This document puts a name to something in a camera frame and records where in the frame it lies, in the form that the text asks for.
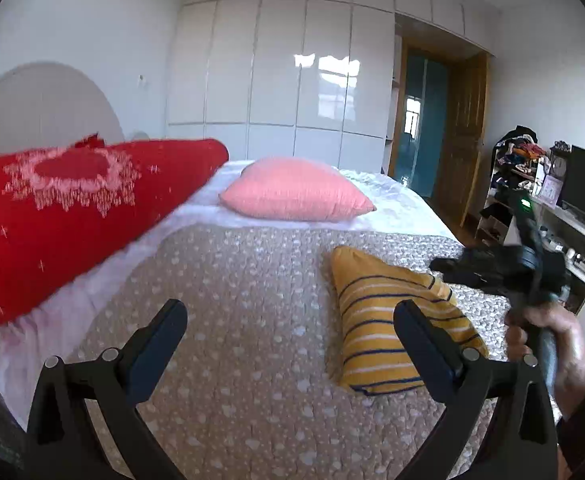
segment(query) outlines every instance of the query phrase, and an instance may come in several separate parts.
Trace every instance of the wooden floor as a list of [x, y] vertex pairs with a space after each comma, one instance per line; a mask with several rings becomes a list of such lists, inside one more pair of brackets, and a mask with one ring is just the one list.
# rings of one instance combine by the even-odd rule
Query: wooden floor
[[479, 221], [474, 216], [470, 214], [466, 215], [466, 221], [464, 222], [463, 227], [459, 227], [457, 224], [450, 222], [445, 214], [438, 211], [435, 204], [433, 204], [428, 198], [424, 198], [424, 200], [429, 206], [431, 206], [436, 215], [442, 219], [442, 222], [446, 224], [448, 229], [450, 229], [453, 232], [453, 235], [455, 235], [455, 238], [457, 238], [464, 247], [475, 247], [477, 245], [475, 231], [477, 230], [477, 223]]

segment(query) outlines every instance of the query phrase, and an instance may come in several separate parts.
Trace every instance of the wooden door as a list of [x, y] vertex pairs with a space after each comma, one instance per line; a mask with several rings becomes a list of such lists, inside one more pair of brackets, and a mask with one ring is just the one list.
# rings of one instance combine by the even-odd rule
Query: wooden door
[[446, 131], [432, 204], [450, 225], [463, 226], [483, 145], [489, 55], [451, 65]]

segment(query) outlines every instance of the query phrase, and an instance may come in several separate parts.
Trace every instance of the human hand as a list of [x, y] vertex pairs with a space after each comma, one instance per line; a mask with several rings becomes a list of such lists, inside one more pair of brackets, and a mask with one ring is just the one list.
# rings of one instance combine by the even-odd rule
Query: human hand
[[[557, 375], [555, 401], [564, 419], [572, 415], [585, 398], [585, 340], [577, 317], [558, 303], [526, 307], [522, 317], [540, 328], [555, 333], [557, 344]], [[517, 361], [531, 352], [526, 346], [527, 334], [517, 326], [509, 311], [505, 323], [508, 360]]]

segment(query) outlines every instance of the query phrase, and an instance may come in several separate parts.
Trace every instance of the white bed sheet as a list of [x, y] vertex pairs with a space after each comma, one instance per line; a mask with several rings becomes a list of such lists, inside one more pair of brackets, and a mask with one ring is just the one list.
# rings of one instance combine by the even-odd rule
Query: white bed sheet
[[171, 233], [196, 223], [224, 227], [330, 228], [455, 239], [415, 192], [381, 174], [341, 171], [361, 189], [377, 211], [347, 222], [284, 222], [241, 216], [220, 205], [218, 195], [250, 161], [228, 162], [187, 202], [157, 226], [89, 272], [60, 288], [26, 316], [0, 326], [0, 394], [16, 421], [26, 428], [34, 389], [44, 360], [66, 358], [132, 271], [152, 256]]

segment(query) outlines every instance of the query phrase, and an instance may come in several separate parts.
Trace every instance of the bed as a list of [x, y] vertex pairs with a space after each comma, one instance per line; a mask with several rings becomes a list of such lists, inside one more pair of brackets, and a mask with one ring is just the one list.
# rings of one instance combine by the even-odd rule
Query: bed
[[[218, 194], [247, 164], [226, 163], [138, 240], [0, 326], [0, 398], [24, 428], [48, 356], [72, 362], [122, 346], [176, 297], [189, 328], [140, 413], [188, 478], [394, 478], [442, 406], [424, 388], [370, 398], [337, 385], [340, 321], [328, 256], [345, 244], [423, 272], [430, 258], [461, 246], [416, 193], [380, 174], [342, 171], [377, 207], [352, 221], [240, 216]], [[503, 357], [506, 301], [454, 289], [491, 355]], [[491, 409], [457, 470], [469, 465]], [[125, 472], [92, 413], [111, 463]]]

